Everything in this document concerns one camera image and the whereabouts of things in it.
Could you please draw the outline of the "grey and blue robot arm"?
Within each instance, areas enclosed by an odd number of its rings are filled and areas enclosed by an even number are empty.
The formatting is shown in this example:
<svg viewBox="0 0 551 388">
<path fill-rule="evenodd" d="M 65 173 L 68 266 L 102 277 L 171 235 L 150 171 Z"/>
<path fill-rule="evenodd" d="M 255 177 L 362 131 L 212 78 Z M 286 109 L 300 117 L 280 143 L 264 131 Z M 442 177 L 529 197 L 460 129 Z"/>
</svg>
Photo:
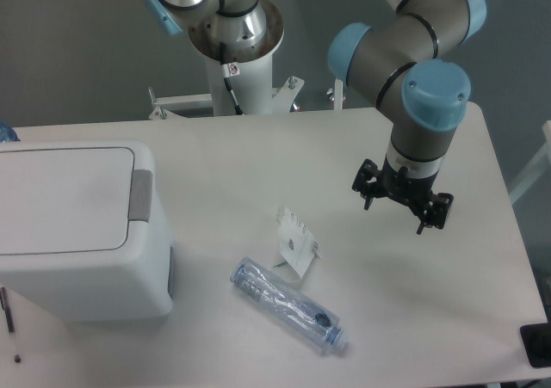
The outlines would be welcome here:
<svg viewBox="0 0 551 388">
<path fill-rule="evenodd" d="M 206 59 L 217 115 L 272 114 L 271 57 L 282 42 L 279 10 L 268 0 L 144 0 L 167 34 L 187 32 Z M 362 163 L 353 189 L 366 203 L 408 207 L 421 229 L 445 226 L 453 196 L 432 189 L 471 83 L 449 50 L 477 33 L 485 0 L 387 0 L 396 20 L 376 31 L 360 22 L 333 39 L 327 64 L 347 87 L 392 122 L 384 163 Z"/>
</svg>

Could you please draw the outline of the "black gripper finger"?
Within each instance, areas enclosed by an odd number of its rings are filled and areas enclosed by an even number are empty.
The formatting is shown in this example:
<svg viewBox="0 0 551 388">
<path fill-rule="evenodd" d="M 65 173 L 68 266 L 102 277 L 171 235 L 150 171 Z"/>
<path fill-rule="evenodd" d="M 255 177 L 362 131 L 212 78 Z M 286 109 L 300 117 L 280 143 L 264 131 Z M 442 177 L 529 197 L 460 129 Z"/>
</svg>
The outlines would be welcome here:
<svg viewBox="0 0 551 388">
<path fill-rule="evenodd" d="M 441 230 L 446 224 L 454 198 L 454 195 L 449 193 L 430 193 L 425 201 L 418 204 L 416 215 L 419 218 L 419 225 L 416 233 L 421 235 L 425 228 Z"/>
<path fill-rule="evenodd" d="M 374 199 L 379 199 L 382 196 L 380 174 L 381 171 L 377 165 L 369 159 L 363 161 L 356 173 L 352 189 L 364 199 L 363 208 L 365 210 L 371 207 Z"/>
</svg>

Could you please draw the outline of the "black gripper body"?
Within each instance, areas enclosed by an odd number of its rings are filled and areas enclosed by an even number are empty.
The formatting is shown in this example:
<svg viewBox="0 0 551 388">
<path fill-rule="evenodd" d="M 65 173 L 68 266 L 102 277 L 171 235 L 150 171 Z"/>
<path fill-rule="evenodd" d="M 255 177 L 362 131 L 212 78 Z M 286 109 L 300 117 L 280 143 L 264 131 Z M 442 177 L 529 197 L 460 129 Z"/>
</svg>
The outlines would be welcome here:
<svg viewBox="0 0 551 388">
<path fill-rule="evenodd" d="M 410 177 L 410 169 L 401 166 L 395 170 L 389 163 L 383 165 L 376 177 L 384 197 L 410 208 L 416 216 L 423 216 L 432 198 L 432 186 L 437 173 L 424 178 Z"/>
</svg>

